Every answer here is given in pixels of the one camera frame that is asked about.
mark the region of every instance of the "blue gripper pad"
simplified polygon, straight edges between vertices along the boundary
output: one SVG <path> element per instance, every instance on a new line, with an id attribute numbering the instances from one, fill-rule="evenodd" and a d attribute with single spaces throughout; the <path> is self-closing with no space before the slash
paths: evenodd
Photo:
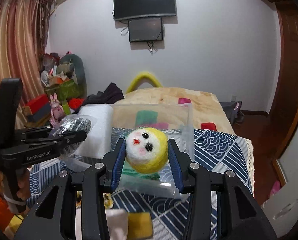
<path id="1" fill-rule="evenodd" d="M 110 188 L 112 192 L 115 191 L 115 189 L 119 186 L 119 181 L 122 173 L 123 164 L 126 158 L 126 140 L 123 140 L 123 143 L 120 147 L 116 163 L 113 166 L 112 169 L 112 179 Z"/>
<path id="2" fill-rule="evenodd" d="M 173 175 L 174 184 L 179 190 L 179 192 L 182 192 L 184 187 L 183 181 L 182 181 L 182 172 L 181 172 L 177 157 L 175 155 L 174 149 L 172 148 L 169 140 L 168 140 L 168 159 L 169 159 L 169 163 L 170 163 L 170 167 Z"/>

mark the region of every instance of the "wooden floor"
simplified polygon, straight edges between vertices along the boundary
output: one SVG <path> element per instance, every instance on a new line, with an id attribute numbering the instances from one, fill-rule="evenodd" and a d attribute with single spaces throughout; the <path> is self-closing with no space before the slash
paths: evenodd
<path id="1" fill-rule="evenodd" d="M 250 139 L 254 147 L 254 193 L 259 205 L 268 199 L 274 182 L 279 180 L 268 157 L 268 152 L 272 149 L 272 138 L 265 135 L 268 133 L 269 123 L 269 118 L 263 115 L 245 115 L 242 124 L 233 125 L 234 132 Z"/>

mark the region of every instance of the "doll face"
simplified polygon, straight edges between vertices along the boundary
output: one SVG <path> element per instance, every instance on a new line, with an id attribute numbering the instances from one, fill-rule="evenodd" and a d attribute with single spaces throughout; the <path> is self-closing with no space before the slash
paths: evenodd
<path id="1" fill-rule="evenodd" d="M 137 164 L 147 163 L 160 151 L 160 142 L 155 134 L 145 128 L 134 130 L 126 138 L 127 157 Z"/>

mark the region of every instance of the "pink rabbit toy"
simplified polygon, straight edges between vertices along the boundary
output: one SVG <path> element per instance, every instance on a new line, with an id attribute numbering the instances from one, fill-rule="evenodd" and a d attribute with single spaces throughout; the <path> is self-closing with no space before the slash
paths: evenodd
<path id="1" fill-rule="evenodd" d="M 50 124 L 55 127 L 59 122 L 66 116 L 64 109 L 60 105 L 59 100 L 57 99 L 57 94 L 50 95 L 50 105 L 51 105 L 51 118 Z"/>

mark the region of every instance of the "yellow and white felt doll head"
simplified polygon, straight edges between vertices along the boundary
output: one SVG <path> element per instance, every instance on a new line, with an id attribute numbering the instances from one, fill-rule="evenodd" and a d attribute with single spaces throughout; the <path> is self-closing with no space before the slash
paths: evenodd
<path id="1" fill-rule="evenodd" d="M 168 160 L 168 138 L 157 129 L 134 130 L 126 143 L 126 160 L 139 173 L 157 172 Z"/>

